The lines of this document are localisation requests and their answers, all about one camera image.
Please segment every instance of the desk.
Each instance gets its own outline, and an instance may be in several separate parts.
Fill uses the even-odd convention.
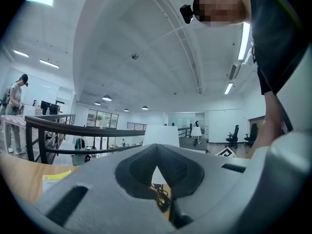
[[[73,172],[78,168],[79,166],[41,164],[0,153],[0,172],[11,192],[32,204],[35,204],[42,195],[42,175],[61,174],[68,170]],[[164,185],[164,190],[170,197],[170,187]],[[164,215],[168,219],[169,211]]]

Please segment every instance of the black office chair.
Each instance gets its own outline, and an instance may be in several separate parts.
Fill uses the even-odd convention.
[[[235,126],[235,131],[233,135],[228,135],[229,138],[226,139],[226,141],[229,142],[229,144],[226,144],[225,147],[234,147],[235,149],[237,149],[237,134],[238,134],[238,130],[239,130],[239,126],[236,125]]]
[[[246,138],[244,138],[247,142],[245,142],[244,146],[249,146],[249,147],[252,147],[253,144],[254,144],[254,141],[255,139],[257,138],[258,136],[258,127],[257,127],[257,124],[254,123],[252,124],[252,129],[250,131],[250,137],[248,137],[248,134],[245,134],[246,135]]]

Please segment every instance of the gray pants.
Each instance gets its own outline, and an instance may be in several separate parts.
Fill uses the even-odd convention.
[[[15,110],[16,107],[12,106],[11,104],[8,104],[6,106],[6,110],[5,110],[5,114],[6,115],[16,115],[17,114],[17,110]],[[12,125],[10,123],[8,123],[6,125],[5,128],[5,136],[6,136],[6,143],[8,145],[8,148],[11,147],[11,128],[13,130],[13,136],[14,136],[14,141],[15,141],[15,145],[16,145],[16,153],[20,153],[21,152],[21,148],[20,148],[20,128],[16,125]]]

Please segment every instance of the black camera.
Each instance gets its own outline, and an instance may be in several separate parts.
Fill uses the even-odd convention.
[[[180,12],[183,16],[183,19],[185,21],[185,23],[189,24],[192,19],[193,19],[193,11],[191,9],[191,6],[190,5],[183,5],[181,8],[180,8]]]

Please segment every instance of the cable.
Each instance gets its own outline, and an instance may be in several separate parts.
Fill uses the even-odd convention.
[[[157,190],[156,202],[161,212],[166,212],[170,206],[169,193],[164,190],[164,185],[152,184],[152,188]]]

